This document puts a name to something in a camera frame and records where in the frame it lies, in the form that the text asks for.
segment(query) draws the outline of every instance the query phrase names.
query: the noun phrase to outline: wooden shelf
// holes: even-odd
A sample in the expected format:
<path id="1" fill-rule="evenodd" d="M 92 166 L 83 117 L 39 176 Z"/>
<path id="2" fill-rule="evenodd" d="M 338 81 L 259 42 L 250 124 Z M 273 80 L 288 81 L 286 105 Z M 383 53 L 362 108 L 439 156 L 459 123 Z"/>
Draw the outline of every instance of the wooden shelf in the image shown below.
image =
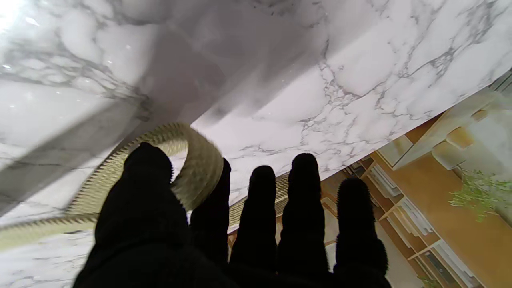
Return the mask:
<path id="1" fill-rule="evenodd" d="M 512 229 L 500 216 L 489 215 L 478 223 L 471 209 L 451 206 L 451 193 L 462 187 L 453 171 L 446 170 L 430 154 L 396 171 L 377 153 L 371 156 L 483 286 L 512 287 Z M 430 246 L 437 235 L 422 239 Z"/>
<path id="2" fill-rule="evenodd" d="M 384 210 L 381 207 L 377 207 L 375 205 L 372 205 L 373 207 L 373 215 L 375 216 L 375 219 L 379 220 L 384 215 Z"/>
<path id="3" fill-rule="evenodd" d="M 428 233 L 427 235 L 423 235 L 423 233 L 420 231 L 420 229 L 414 224 L 414 221 L 409 217 L 409 214 L 402 208 L 398 207 L 398 209 L 402 212 L 402 215 L 405 217 L 405 219 L 416 229 L 416 231 L 419 234 L 419 237 L 423 240 L 423 242 L 429 246 L 434 244 L 435 242 L 439 241 L 441 238 L 439 238 L 439 235 L 434 231 L 432 233 Z"/>
<path id="4" fill-rule="evenodd" d="M 373 158 L 370 157 L 366 160 L 360 160 L 359 163 L 361 163 L 365 170 L 368 170 L 368 168 L 370 168 L 370 165 L 373 163 Z"/>
<path id="5" fill-rule="evenodd" d="M 368 189 L 370 190 L 370 194 L 377 201 L 377 203 L 379 203 L 382 209 L 385 212 L 389 211 L 389 209 L 393 207 L 394 203 L 382 195 L 377 186 L 375 186 L 375 184 L 369 179 L 369 177 L 365 177 L 362 180 L 366 183 Z"/>
<path id="6" fill-rule="evenodd" d="M 417 259 L 407 260 L 409 265 L 413 268 L 414 272 L 418 275 L 418 277 L 428 277 L 426 271 L 421 267 Z"/>
<path id="7" fill-rule="evenodd" d="M 457 275 L 457 273 L 455 273 L 455 270 L 453 270 L 453 268 L 450 265 L 448 265 L 448 263 L 443 259 L 443 257 L 441 257 L 441 254 L 439 254 L 439 252 L 437 252 L 437 250 L 435 248 L 432 249 L 431 252 L 436 256 L 436 258 L 448 270 L 448 272 L 455 279 L 455 281 L 457 281 L 459 286 L 461 286 L 462 288 L 467 288 L 467 285 L 464 283 L 464 281 L 462 281 L 462 279 L 459 277 L 459 275 Z"/>
<path id="8" fill-rule="evenodd" d="M 402 253 L 402 255 L 406 259 L 414 255 L 414 250 L 412 250 L 412 248 L 407 247 L 407 245 L 402 241 L 402 238 L 400 238 L 398 233 L 387 220 L 380 222 L 380 225 L 388 234 L 389 238 L 391 238 L 397 249 Z"/>
<path id="9" fill-rule="evenodd" d="M 380 185 L 380 183 L 371 175 L 368 174 L 368 178 L 372 181 L 372 183 L 377 187 L 381 195 L 384 197 L 384 195 L 388 195 L 389 198 L 384 197 L 386 199 L 389 199 L 393 204 L 397 204 L 404 196 L 403 194 L 398 194 L 396 196 L 392 196 L 384 187 Z"/>
<path id="10" fill-rule="evenodd" d="M 426 268 L 429 270 L 429 273 L 434 276 L 434 278 L 441 284 L 443 288 L 461 288 L 457 282 L 448 283 L 439 273 L 439 271 L 437 271 L 430 260 L 425 256 L 425 254 L 420 255 L 418 259 L 426 266 Z"/>
<path id="11" fill-rule="evenodd" d="M 394 213 L 390 213 L 388 217 L 395 223 L 395 225 L 398 227 L 402 235 L 407 239 L 407 241 L 411 244 L 413 250 L 415 253 L 420 252 L 426 248 L 426 244 L 421 240 L 420 237 L 416 237 L 413 234 L 410 234 L 407 232 L 403 224 L 400 222 L 398 217 Z"/>

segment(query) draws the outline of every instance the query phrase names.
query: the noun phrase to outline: white marble surface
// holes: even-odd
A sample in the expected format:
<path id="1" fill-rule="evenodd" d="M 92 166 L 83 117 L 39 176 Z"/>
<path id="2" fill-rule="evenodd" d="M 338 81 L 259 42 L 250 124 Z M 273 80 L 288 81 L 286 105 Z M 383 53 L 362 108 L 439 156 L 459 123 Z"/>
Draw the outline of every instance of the white marble surface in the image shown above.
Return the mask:
<path id="1" fill-rule="evenodd" d="M 0 8 L 0 225 L 59 215 L 117 143 L 169 121 L 218 145 L 231 203 L 256 166 L 279 175 L 301 152 L 327 177 L 512 66 L 510 0 Z M 83 232 L 3 252 L 0 285 L 68 286 L 91 244 Z"/>

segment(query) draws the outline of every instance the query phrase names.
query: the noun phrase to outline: shelf compartment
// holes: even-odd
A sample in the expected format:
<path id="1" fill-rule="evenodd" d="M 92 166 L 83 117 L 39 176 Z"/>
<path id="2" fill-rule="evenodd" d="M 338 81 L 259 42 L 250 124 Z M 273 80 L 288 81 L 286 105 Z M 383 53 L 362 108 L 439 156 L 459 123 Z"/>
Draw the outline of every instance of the shelf compartment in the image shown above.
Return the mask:
<path id="1" fill-rule="evenodd" d="M 373 216 L 375 219 L 380 219 L 384 215 L 384 210 L 381 207 L 377 207 L 375 205 L 372 205 L 373 207 Z"/>
<path id="2" fill-rule="evenodd" d="M 367 178 L 372 181 L 372 183 L 379 190 L 379 193 L 383 196 L 383 198 L 389 199 L 394 204 L 398 203 L 403 198 L 403 194 L 398 194 L 397 196 L 392 196 L 391 194 L 389 194 L 389 192 L 384 187 L 382 187 L 379 181 L 375 179 L 375 177 L 373 177 L 371 173 L 367 174 Z"/>
<path id="3" fill-rule="evenodd" d="M 361 159 L 359 162 L 366 170 L 368 170 L 373 163 L 373 158 L 368 156 L 367 159 Z"/>
<path id="4" fill-rule="evenodd" d="M 414 221 L 409 217 L 409 214 L 407 214 L 407 212 L 402 207 L 397 207 L 397 209 L 400 210 L 400 212 L 402 213 L 404 218 L 409 223 L 412 224 L 414 229 L 416 229 L 416 231 L 418 232 L 419 237 L 425 242 L 426 245 L 432 245 L 435 242 L 440 240 L 439 235 L 437 235 L 437 233 L 435 233 L 435 232 L 431 232 L 431 233 L 428 233 L 427 235 L 423 235 L 423 233 L 421 233 L 420 229 L 414 224 Z"/>
<path id="5" fill-rule="evenodd" d="M 398 235 L 398 233 L 387 220 L 380 222 L 380 225 L 388 234 L 389 238 L 391 238 L 397 249 L 405 257 L 405 259 L 408 259 L 414 255 L 414 250 L 412 248 L 407 247 L 407 245 L 404 243 L 400 235 Z"/>
<path id="6" fill-rule="evenodd" d="M 415 253 L 426 248 L 426 244 L 423 242 L 423 240 L 420 237 L 410 233 L 411 228 L 406 228 L 402 221 L 395 215 L 395 213 L 390 213 L 388 217 L 393 221 L 401 235 L 403 235 L 407 242 L 409 242 Z"/>
<path id="7" fill-rule="evenodd" d="M 434 254 L 426 252 L 421 254 L 418 258 L 443 288 L 461 288 Z"/>
<path id="8" fill-rule="evenodd" d="M 387 212 L 391 207 L 393 207 L 394 203 L 390 200 L 385 198 L 380 190 L 375 186 L 375 184 L 369 179 L 369 177 L 365 177 L 362 179 L 366 185 L 368 186 L 368 190 L 370 190 L 370 194 L 372 197 L 377 201 L 379 206 L 382 207 L 382 209 Z"/>

